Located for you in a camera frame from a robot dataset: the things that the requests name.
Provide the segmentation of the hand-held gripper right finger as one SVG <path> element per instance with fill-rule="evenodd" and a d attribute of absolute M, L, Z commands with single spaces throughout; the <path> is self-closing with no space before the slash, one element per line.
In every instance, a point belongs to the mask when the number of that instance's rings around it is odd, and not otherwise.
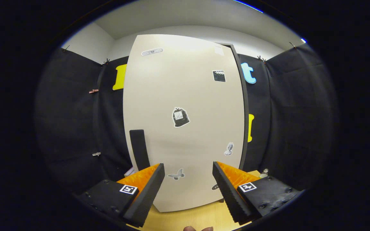
<path fill-rule="evenodd" d="M 256 177 L 219 161 L 213 162 L 212 175 L 232 219 L 240 225 L 272 216 L 303 194 L 276 177 Z"/>

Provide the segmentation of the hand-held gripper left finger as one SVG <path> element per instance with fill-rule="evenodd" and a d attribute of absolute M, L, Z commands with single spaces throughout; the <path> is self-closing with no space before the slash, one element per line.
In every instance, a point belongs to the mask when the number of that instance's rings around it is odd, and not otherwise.
<path fill-rule="evenodd" d="M 164 176 L 159 163 L 118 181 L 104 179 L 76 198 L 107 220 L 143 227 Z"/>

